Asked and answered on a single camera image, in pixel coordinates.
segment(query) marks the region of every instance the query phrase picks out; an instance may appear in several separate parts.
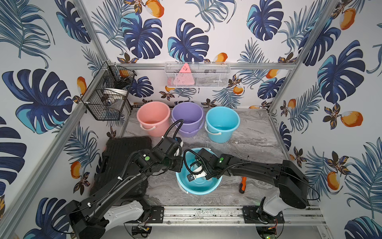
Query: gray marble surface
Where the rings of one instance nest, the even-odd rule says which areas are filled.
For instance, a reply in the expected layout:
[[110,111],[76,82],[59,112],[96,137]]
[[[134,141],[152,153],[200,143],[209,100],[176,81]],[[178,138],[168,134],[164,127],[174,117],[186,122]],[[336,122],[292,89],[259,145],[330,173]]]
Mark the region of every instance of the gray marble surface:
[[[143,136],[146,132],[141,130],[136,118],[137,110],[131,113],[125,137]],[[226,143],[212,142],[207,132],[202,128],[192,138],[182,138],[183,151],[188,148],[210,148],[216,155],[222,153],[232,154],[242,159],[262,163],[281,163],[284,159],[281,148],[267,118],[266,110],[237,110],[240,116],[240,126]],[[160,138],[153,138],[153,146]],[[183,192],[176,181],[175,172],[169,171],[157,177],[149,178],[149,187],[146,199],[152,205],[256,205],[264,194],[271,190],[270,184],[247,179],[247,188],[244,194],[239,193],[241,177],[223,176],[223,179],[213,192],[207,195],[193,195]]]

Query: pink bucket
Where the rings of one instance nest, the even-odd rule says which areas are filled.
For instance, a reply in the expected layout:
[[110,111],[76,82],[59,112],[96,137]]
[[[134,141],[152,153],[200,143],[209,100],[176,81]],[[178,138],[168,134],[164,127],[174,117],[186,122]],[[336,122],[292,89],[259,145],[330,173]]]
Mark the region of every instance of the pink bucket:
[[170,127],[169,117],[170,108],[160,101],[146,103],[137,112],[141,129],[153,137],[161,137],[166,133]]

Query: wire basket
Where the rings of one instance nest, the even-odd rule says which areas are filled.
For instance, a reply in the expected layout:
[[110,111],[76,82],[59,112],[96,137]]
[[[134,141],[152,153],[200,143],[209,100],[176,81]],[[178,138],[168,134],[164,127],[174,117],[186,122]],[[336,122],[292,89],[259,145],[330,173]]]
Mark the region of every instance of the wire basket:
[[186,62],[166,62],[167,86],[170,88],[225,88],[231,68],[222,62],[187,62],[191,73],[179,73]]
[[109,66],[95,91],[86,102],[86,107],[96,120],[119,120],[135,71],[121,66]]

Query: pink triangular object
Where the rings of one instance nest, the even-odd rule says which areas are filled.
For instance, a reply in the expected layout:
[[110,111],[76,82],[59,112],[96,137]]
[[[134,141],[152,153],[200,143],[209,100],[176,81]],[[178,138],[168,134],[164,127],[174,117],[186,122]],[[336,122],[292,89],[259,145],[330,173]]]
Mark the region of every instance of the pink triangular object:
[[[185,63],[179,73],[191,73],[190,66]],[[176,85],[194,85],[195,80],[192,74],[178,74],[176,77]]]

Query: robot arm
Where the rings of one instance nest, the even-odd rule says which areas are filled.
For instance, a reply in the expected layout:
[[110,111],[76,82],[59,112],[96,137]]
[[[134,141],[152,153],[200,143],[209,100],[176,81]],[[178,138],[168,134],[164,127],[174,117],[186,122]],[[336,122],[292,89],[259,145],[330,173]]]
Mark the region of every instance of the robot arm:
[[[153,173],[160,170],[181,171],[185,159],[180,156],[181,139],[175,135],[176,132],[170,138],[166,133],[152,150],[141,150],[129,156],[126,164],[133,167],[135,173],[130,175],[122,173],[95,194],[81,202],[73,200],[65,206],[70,225],[78,239],[98,239],[105,233],[106,228],[116,226],[115,223],[111,225],[112,219],[108,216],[110,208],[135,185],[146,180]],[[305,208],[308,204],[306,200],[308,180],[290,161],[284,160],[282,164],[266,164],[243,160],[229,154],[222,154],[218,158],[204,149],[197,154],[191,152],[195,154],[196,161],[202,166],[201,173],[204,173],[206,179],[219,178],[222,175],[245,176],[270,183],[279,189],[262,200],[257,212],[260,222],[266,223],[267,215],[275,216],[287,206]],[[186,168],[193,176],[200,174],[191,171],[187,165]],[[126,205],[121,207],[124,207],[124,210],[131,209],[131,206],[127,208]],[[124,222],[137,219],[123,218],[123,213],[121,215],[122,217],[118,220],[124,220]]]

